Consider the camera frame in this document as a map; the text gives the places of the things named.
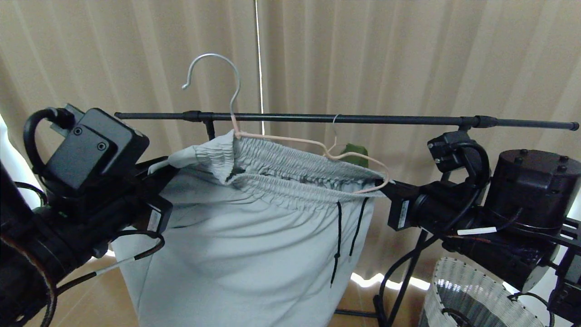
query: pink clothes hanger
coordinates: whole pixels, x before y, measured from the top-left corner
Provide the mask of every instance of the pink clothes hanger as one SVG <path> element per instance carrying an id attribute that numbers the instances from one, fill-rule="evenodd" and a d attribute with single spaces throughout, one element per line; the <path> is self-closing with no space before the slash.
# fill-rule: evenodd
<path id="1" fill-rule="evenodd" d="M 242 138 L 242 137 L 251 137 L 251 138 L 263 138 L 266 140 L 276 140 L 276 141 L 291 141 L 291 142 L 300 142 L 300 143 L 307 143 L 307 144 L 314 144 L 318 147 L 320 147 L 323 150 L 323 156 L 327 157 L 331 160 L 339 160 L 342 159 L 344 157 L 349 157 L 349 156 L 354 156 L 354 157 L 360 157 L 360 158 L 364 158 L 367 159 L 369 161 L 375 162 L 376 164 L 378 164 L 379 166 L 383 167 L 385 170 L 385 178 L 383 180 L 383 183 L 379 186 L 375 186 L 375 187 L 370 187 L 368 189 L 364 189 L 364 190 L 359 190 L 359 191 L 355 191 L 353 192 L 354 194 L 360 194 L 360 193 L 367 193 L 367 192 L 372 192 L 372 191 L 377 191 L 381 188 L 383 188 L 384 186 L 386 186 L 389 182 L 389 169 L 386 165 L 384 165 L 382 162 L 373 159 L 371 157 L 368 157 L 366 155 L 363 154 L 359 154 L 356 152 L 346 152 L 344 154 L 340 154 L 340 155 L 332 155 L 329 153 L 330 149 L 327 149 L 327 147 L 325 146 L 325 144 L 318 142 L 318 141 L 313 141 L 313 140 L 306 140 L 303 138 L 294 138 L 294 137 L 284 137 L 284 136 L 274 136 L 274 135 L 260 135 L 260 134 L 252 134 L 252 133 L 247 133 L 245 131 L 241 131 L 240 128 L 238 127 L 238 122 L 236 121 L 236 116 L 234 115 L 234 101 L 236 100 L 236 97 L 238 96 L 238 93 L 240 93 L 240 86 L 241 86 L 241 79 L 240 79 L 240 73 L 238 72 L 238 68 L 236 68 L 236 65 L 234 65 L 234 63 L 219 54 L 203 54 L 198 56 L 196 59 L 194 59 L 192 61 L 192 63 L 189 66 L 189 70 L 188 70 L 188 80 L 187 83 L 185 83 L 182 86 L 182 90 L 185 90 L 186 88 L 188 88 L 191 84 L 192 81 L 192 71 L 193 71 L 193 67 L 196 65 L 196 63 L 198 61 L 200 61 L 202 58 L 205 57 L 218 57 L 220 59 L 225 60 L 226 62 L 228 62 L 230 64 L 230 66 L 232 66 L 234 73 L 236 75 L 236 91 L 234 92 L 234 95 L 232 96 L 232 98 L 230 99 L 230 118 L 232 119 L 232 125 L 234 127 L 234 136 L 238 139 Z M 334 146 L 336 146 L 337 144 L 337 133 L 335 132 L 335 143 L 334 145 L 331 147 L 331 149 L 333 149 Z"/>

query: floor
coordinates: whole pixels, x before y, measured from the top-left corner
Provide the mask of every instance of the floor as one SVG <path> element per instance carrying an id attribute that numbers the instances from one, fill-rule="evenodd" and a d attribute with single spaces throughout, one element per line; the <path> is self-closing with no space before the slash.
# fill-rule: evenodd
<path id="1" fill-rule="evenodd" d="M 74 271 L 62 283 L 65 283 L 87 272 L 94 271 L 115 263 L 113 257 L 103 257 L 91 261 Z M 373 295 L 377 294 L 379 285 L 368 288 L 350 282 L 338 308 L 348 310 L 373 311 Z M 410 286 L 394 327 L 417 326 L 423 305 L 425 291 Z M 386 290 L 385 304 L 391 306 L 397 292 Z M 39 326 L 44 310 L 26 324 L 26 327 Z M 59 296 L 55 317 L 51 327 L 138 327 L 137 318 L 125 287 L 121 272 L 117 270 L 90 279 Z M 371 318 L 352 317 L 335 314 L 329 323 L 330 327 L 374 327 L 377 321 Z"/>

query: green object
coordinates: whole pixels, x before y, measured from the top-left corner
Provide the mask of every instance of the green object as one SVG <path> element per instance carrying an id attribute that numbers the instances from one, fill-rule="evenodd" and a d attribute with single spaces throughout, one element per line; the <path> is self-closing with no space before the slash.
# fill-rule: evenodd
<path id="1" fill-rule="evenodd" d="M 345 146 L 345 150 L 343 150 L 343 152 L 341 152 L 341 154 L 344 154 L 347 152 L 355 152 L 355 153 L 367 155 L 367 149 L 365 147 L 362 147 L 360 145 L 351 144 L 351 143 L 348 143 L 347 146 Z M 355 157 L 353 155 L 349 155 L 347 157 L 344 157 L 341 159 L 341 161 L 345 161 L 345 162 L 351 163 L 353 165 L 369 168 L 369 161 L 367 159 Z"/>

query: white label sticker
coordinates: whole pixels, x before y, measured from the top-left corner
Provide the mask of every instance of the white label sticker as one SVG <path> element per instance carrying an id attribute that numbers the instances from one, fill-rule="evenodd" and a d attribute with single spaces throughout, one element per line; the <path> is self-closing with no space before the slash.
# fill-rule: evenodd
<path id="1" fill-rule="evenodd" d="M 406 224 L 407 208 L 410 206 L 410 200 L 401 203 L 400 221 L 397 223 L 397 228 L 403 228 Z"/>
<path id="2" fill-rule="evenodd" d="M 157 232 L 157 227 L 159 226 L 159 220 L 162 218 L 162 213 L 156 210 L 151 210 L 151 215 L 149 215 L 149 224 L 147 225 L 147 230 L 152 232 Z"/>

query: clothing rack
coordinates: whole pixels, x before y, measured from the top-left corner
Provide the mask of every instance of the clothing rack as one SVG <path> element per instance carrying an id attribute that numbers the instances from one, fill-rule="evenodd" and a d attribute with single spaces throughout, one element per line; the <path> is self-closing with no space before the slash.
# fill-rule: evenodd
<path id="1" fill-rule="evenodd" d="M 375 115 L 309 115 L 294 113 L 236 113 L 238 121 L 247 122 L 302 122 L 302 123 L 355 123 L 355 124 L 387 124 L 387 125 L 441 125 L 441 126 L 458 126 L 460 130 L 469 130 L 471 128 L 490 128 L 496 126 L 507 127 L 534 127 L 544 129 L 564 129 L 577 131 L 579 122 L 551 122 L 545 120 L 520 120 L 520 119 L 499 119 L 490 116 L 375 116 Z M 214 121 L 231 120 L 230 113 L 186 111 L 182 113 L 124 113 L 116 112 L 115 117 L 119 119 L 170 119 L 186 120 L 189 122 L 202 122 L 206 125 L 206 132 L 210 140 L 216 137 Z M 444 173 L 441 180 L 448 180 L 450 173 Z M 420 232 L 416 248 L 421 245 L 428 232 Z M 393 325 L 397 312 L 401 306 L 403 296 L 406 293 L 410 279 L 414 272 L 415 266 L 419 260 L 420 253 L 410 258 L 410 263 L 401 284 L 400 291 L 394 302 L 392 310 L 388 317 L 383 310 L 383 301 L 379 295 L 375 295 L 373 303 L 375 312 L 362 312 L 354 310 L 337 309 L 336 314 L 354 315 L 359 317 L 376 318 L 380 327 Z"/>

